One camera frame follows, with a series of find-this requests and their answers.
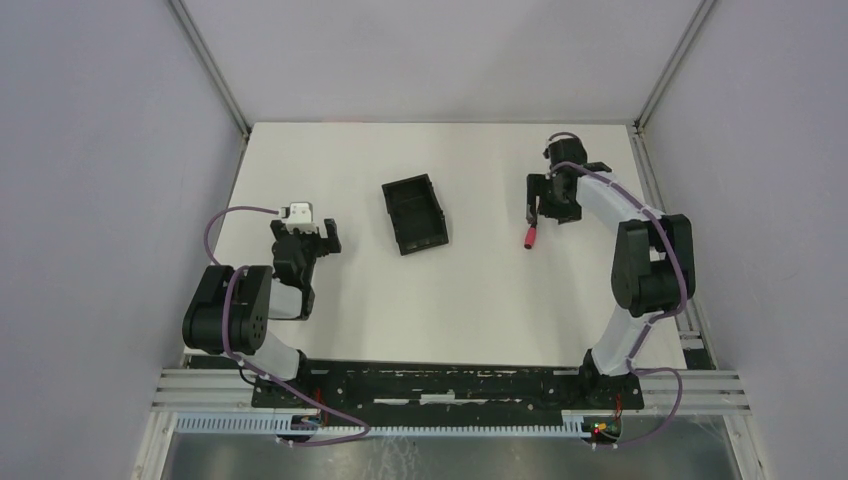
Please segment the red handled screwdriver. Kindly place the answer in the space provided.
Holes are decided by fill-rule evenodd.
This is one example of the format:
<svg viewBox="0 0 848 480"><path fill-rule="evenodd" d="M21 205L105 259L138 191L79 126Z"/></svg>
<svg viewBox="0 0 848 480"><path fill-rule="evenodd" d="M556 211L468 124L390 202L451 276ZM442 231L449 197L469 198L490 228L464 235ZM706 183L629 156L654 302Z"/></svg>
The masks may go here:
<svg viewBox="0 0 848 480"><path fill-rule="evenodd" d="M526 210L526 221L528 224L528 229L524 237L524 248L527 250L531 250L535 245L537 237L538 218L538 207L528 206Z"/></svg>

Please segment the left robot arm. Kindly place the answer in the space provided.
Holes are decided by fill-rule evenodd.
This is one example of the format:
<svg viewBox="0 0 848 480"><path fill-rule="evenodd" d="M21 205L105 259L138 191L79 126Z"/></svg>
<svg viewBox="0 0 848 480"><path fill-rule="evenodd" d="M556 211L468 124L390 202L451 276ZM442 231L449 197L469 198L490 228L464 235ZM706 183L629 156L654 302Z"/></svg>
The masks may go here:
<svg viewBox="0 0 848 480"><path fill-rule="evenodd" d="M230 265L207 267L182 322L185 346L277 378L281 400L306 405L314 394L313 379L300 372L306 356L272 334L269 323L311 316L317 260L341 252L336 222L326 219L324 229L304 231L274 220L270 265L250 265L240 274Z"/></svg>

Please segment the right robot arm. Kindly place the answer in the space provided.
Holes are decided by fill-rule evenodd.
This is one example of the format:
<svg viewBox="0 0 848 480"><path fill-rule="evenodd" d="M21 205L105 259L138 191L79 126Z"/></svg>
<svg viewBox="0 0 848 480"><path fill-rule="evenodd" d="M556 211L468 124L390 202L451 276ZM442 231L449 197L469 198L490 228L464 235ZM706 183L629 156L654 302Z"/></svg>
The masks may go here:
<svg viewBox="0 0 848 480"><path fill-rule="evenodd" d="M693 292L689 220L647 206L576 135L542 154L460 143L423 178L373 160L330 179L341 257L319 275L334 358L575 365L602 408Z"/></svg>

